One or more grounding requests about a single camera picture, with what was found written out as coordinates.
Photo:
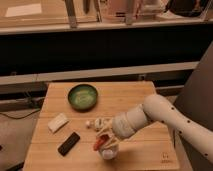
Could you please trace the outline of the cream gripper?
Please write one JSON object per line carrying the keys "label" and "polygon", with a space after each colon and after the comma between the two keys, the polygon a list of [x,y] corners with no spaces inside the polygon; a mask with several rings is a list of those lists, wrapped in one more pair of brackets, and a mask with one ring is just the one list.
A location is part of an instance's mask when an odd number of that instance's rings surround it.
{"label": "cream gripper", "polygon": [[[111,119],[103,117],[87,120],[85,122],[85,126],[87,129],[92,129],[93,131],[97,132],[96,138],[101,137],[103,135],[108,135],[108,132],[112,132],[112,127],[110,126],[110,124]],[[118,139],[115,136],[112,136],[106,141],[104,147],[108,149],[118,144],[119,144]]]}

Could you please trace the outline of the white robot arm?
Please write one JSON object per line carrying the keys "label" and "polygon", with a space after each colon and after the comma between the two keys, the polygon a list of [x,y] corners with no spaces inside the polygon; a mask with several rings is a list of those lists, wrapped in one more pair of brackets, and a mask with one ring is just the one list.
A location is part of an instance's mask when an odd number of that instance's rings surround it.
{"label": "white robot arm", "polygon": [[213,164],[213,131],[185,117],[172,103],[159,94],[147,96],[135,108],[106,119],[96,134],[93,150],[103,153],[115,148],[153,122],[161,122],[179,134]]}

